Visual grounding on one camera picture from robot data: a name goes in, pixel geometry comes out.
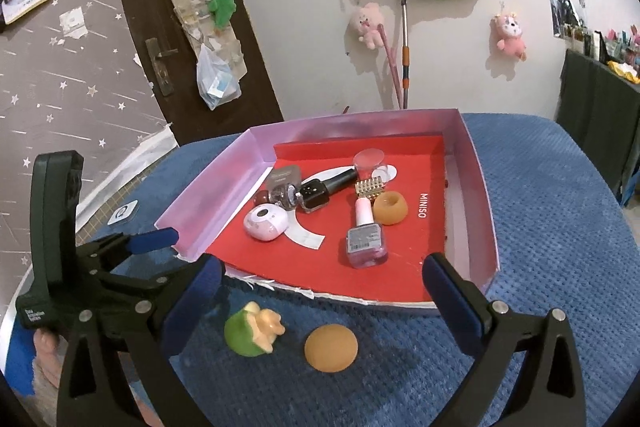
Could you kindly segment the person's left hand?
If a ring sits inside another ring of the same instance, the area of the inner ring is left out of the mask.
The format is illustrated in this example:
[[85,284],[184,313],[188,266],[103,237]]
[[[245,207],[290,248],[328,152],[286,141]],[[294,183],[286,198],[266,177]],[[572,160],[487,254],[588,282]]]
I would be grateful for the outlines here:
[[50,332],[49,329],[37,329],[34,334],[34,346],[36,361],[43,376],[55,389],[58,389],[63,366],[61,358],[58,356],[60,337]]

